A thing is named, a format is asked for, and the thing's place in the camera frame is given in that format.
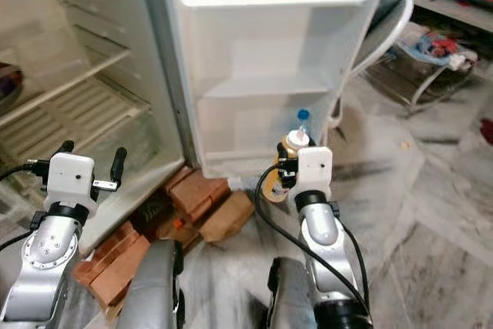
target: marble floor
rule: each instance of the marble floor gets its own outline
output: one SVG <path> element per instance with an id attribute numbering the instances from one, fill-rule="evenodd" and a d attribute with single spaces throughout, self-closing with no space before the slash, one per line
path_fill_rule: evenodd
<path id="1" fill-rule="evenodd" d="M 376 328 L 493 329 L 493 147 L 481 117 L 493 119 L 493 81 L 412 116 L 364 77 L 347 84 L 344 138 L 329 135 L 332 190 L 360 241 Z M 268 210 L 297 234 L 296 216 Z M 186 327 L 258 327 L 276 256 L 302 259 L 257 215 L 229 240 L 200 243 L 180 276 Z M 71 297 L 63 327 L 84 327 L 94 302 L 77 286 Z M 87 325 L 104 327 L 101 315 Z"/>

